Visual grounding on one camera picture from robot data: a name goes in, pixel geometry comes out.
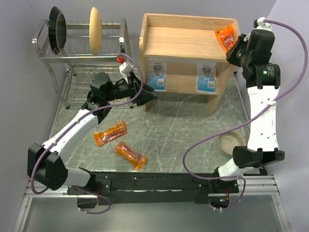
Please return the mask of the orange razor pack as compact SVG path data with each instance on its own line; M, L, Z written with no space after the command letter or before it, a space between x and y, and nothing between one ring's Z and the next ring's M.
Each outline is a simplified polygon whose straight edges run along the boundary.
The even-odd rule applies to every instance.
M113 152L125 158L138 171L141 171L147 162L147 158L144 155L134 151L132 148L126 145L124 141L121 141L115 147Z
M216 30L215 36L225 53L232 49L236 43L234 40L234 28L232 25Z
M122 135L127 134L127 127L124 121L113 125L104 132L97 132L93 134L95 142L98 146L102 146Z

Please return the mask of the blue razor blister pack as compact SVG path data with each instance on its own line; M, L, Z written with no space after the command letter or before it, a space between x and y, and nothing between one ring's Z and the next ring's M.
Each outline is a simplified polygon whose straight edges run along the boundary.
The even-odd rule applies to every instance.
M167 63L149 61L147 68L147 84L155 91L167 91Z
M196 92L216 94L216 67L209 64L196 65Z

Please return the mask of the wooden two-tier shelf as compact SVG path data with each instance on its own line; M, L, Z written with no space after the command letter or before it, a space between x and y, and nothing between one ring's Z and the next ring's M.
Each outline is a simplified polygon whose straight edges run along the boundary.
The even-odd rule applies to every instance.
M238 21L233 18L145 13L139 41L144 81L150 76L149 59L155 58L167 63L168 92L196 94L197 62L214 61L216 92L205 95L211 116L236 70L227 63L215 36L215 31L226 26L233 27L234 38L240 35Z

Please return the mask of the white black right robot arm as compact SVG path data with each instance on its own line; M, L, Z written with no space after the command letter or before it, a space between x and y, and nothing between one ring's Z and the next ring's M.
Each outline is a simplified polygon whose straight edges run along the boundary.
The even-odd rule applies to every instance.
M250 135L247 145L235 146L232 159L218 168L211 181L216 192L228 187L228 180L246 171L284 160L276 136L276 100L281 85L279 65L270 63L275 35L269 30L254 29L250 35L240 35L227 52L226 60L242 68L250 100Z

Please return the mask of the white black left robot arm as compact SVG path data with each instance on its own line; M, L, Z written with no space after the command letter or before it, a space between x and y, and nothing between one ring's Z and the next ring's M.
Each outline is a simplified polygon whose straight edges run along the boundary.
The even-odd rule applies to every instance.
M34 187L35 181L51 190L68 185L78 186L85 194L96 191L95 174L84 168L68 168L62 159L104 120L113 107L111 101L129 98L133 104L142 106L157 99L153 92L154 89L133 72L128 74L127 80L122 78L115 83L105 72L93 75L87 101L73 120L42 145L34 143L29 147L27 174L31 179L32 192L39 194Z

